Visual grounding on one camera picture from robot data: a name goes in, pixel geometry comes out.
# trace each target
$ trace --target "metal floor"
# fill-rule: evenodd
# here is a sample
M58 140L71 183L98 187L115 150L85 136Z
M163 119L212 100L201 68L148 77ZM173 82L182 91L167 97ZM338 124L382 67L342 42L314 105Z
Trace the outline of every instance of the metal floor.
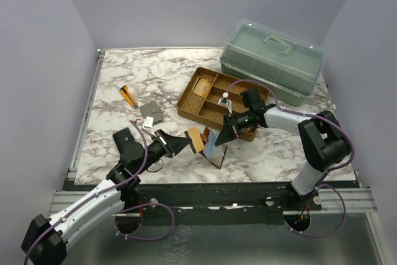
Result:
M335 229L341 214L312 216L308 231ZM140 236L160 235L166 227L142 227ZM329 238L295 235L286 226L178 226L161 241L115 237L112 219L85 236L63 265L378 265L382 264L364 213L349 214L344 229Z

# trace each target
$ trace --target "box handle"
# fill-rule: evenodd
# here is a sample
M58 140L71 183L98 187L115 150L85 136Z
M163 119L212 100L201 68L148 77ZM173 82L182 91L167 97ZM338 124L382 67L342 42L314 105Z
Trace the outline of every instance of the box handle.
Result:
M265 43L267 43L268 45L271 45L271 43L269 43L270 40L275 40L277 43L282 44L285 47L285 50L283 51L283 53L285 55L288 55L288 53L290 53L292 46L289 43L287 43L286 41L284 41L282 38L280 38L274 34L269 34L266 38L263 39L263 41Z

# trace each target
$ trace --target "screw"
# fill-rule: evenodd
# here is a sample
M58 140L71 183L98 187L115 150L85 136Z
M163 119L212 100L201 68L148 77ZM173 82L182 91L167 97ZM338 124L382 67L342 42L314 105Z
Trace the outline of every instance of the screw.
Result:
M321 198L317 195L316 197L313 198L313 202L316 205L321 205Z
M266 197L266 205L271 207L273 206L274 202L271 197Z
M158 199L156 199L156 198L151 198L150 199L150 203L152 203L152 204L157 204L159 201L158 201Z

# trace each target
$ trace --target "plastic storage box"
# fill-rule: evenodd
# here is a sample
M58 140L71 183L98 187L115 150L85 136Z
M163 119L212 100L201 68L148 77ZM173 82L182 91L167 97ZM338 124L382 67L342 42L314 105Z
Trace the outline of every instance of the plastic storage box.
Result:
M268 85L298 106L311 96L325 62L323 48L261 24L242 20L225 43L222 72Z

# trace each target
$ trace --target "cardboard piece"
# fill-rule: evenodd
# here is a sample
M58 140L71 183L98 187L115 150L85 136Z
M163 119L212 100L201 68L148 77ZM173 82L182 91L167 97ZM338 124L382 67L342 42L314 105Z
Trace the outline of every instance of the cardboard piece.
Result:
M185 136L192 140L190 143L190 149L192 150L193 154L205 149L204 142L201 139L200 132L197 127L192 127L185 131Z
M210 93L212 84L209 83L206 79L198 78L196 83L193 85L192 91L198 96L206 98L208 93Z
M192 140L190 149L193 154L200 153L210 164L222 168L228 147L225 144L215 146L217 135L213 131L205 127L200 133L197 127L192 127L185 131L185 135Z

